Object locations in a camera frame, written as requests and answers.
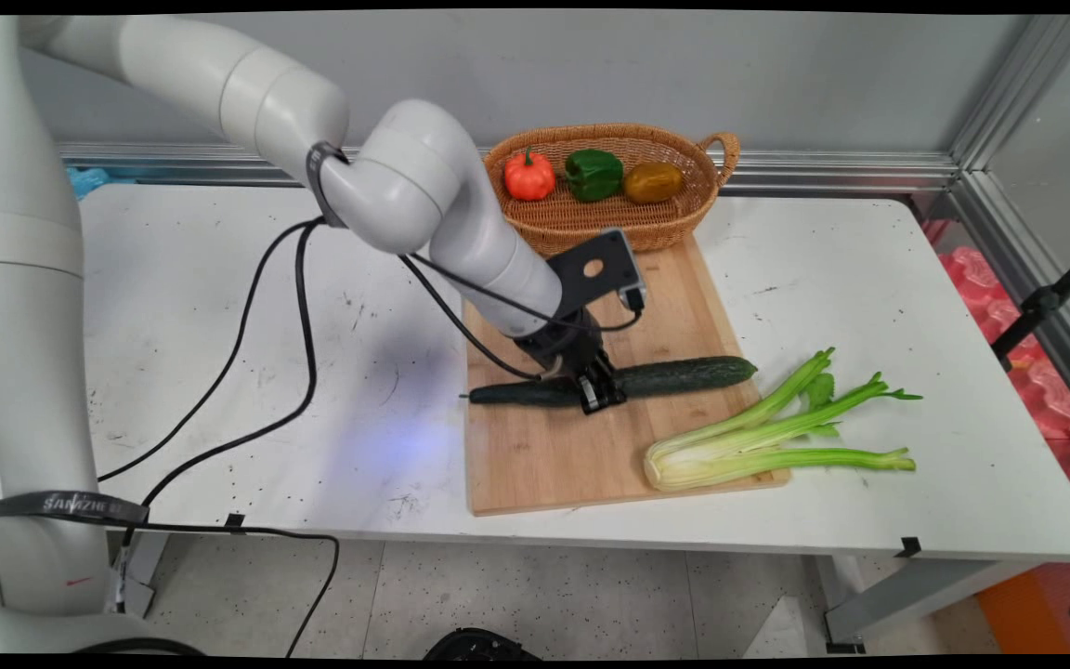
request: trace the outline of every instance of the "basket handle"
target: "basket handle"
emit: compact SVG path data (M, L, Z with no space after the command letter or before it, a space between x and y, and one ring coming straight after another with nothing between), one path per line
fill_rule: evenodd
M700 147L701 151L707 151L714 141L721 141L722 147L725 148L725 166L721 168L721 179L718 183L718 186L724 186L725 182L734 173L734 168L737 166L737 158L743 155L743 143L738 141L737 136L732 132L715 132L713 135L702 139L697 147Z

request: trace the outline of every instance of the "wooden cutting board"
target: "wooden cutting board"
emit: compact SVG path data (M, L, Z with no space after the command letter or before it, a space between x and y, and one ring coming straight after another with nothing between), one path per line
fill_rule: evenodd
M670 249L638 254L637 261L648 301L636 326L602 335L615 367L742 355L691 235ZM588 309L602 325L630 318L612 293ZM468 302L464 322L494 354L520 369L536 368ZM470 389L517 381L476 348L467 349ZM754 381L747 381L719 391L630 399L592 415L583 415L579 407L471 405L464 431L470 507L475 516L491 516L781 486L790 482L791 470L683 492L658 491L642 473L642 456L654 441L727 419L758 399Z

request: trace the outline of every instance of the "orange pumpkin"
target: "orange pumpkin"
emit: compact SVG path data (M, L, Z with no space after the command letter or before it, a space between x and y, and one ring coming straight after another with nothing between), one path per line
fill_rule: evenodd
M526 155L519 153L506 161L503 168L506 192L519 200L542 200L555 191L555 170L551 161L542 153L532 153L526 148Z

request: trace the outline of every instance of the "gray wall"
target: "gray wall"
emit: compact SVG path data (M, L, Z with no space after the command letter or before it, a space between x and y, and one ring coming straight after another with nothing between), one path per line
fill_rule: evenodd
M989 169L1060 270L1070 267L1070 60Z
M425 97L479 145L530 127L654 123L747 149L946 150L1024 25L1010 16L642 10L203 14L338 83L360 145ZM59 140L216 143L160 102L25 52Z

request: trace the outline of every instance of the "black tape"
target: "black tape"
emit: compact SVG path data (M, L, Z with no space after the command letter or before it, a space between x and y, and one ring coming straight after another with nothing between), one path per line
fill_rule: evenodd
M246 520L246 517L242 513L230 513L226 517L226 528L242 528L243 520ZM246 532L234 532L234 534L246 536Z
M903 537L903 551L896 554L895 558L911 558L911 556L921 550L922 547L919 546L919 537Z
M866 655L866 644L824 644L828 655Z
M342 164L349 165L349 158L345 157L343 151L333 147L327 141L318 141L318 143L314 145L314 148L309 149L308 159L306 161L308 185L316 196L316 204L319 204L320 213L324 215L324 223L330 224L333 228L348 228L349 226L345 225L345 221L341 221L341 217L336 215L336 212L330 207L327 199L324 198L324 192L321 191L320 166L327 158L336 158L342 162Z
M143 522L148 507L132 501L78 490L25 492L0 500L0 518L7 516L70 516L120 522Z

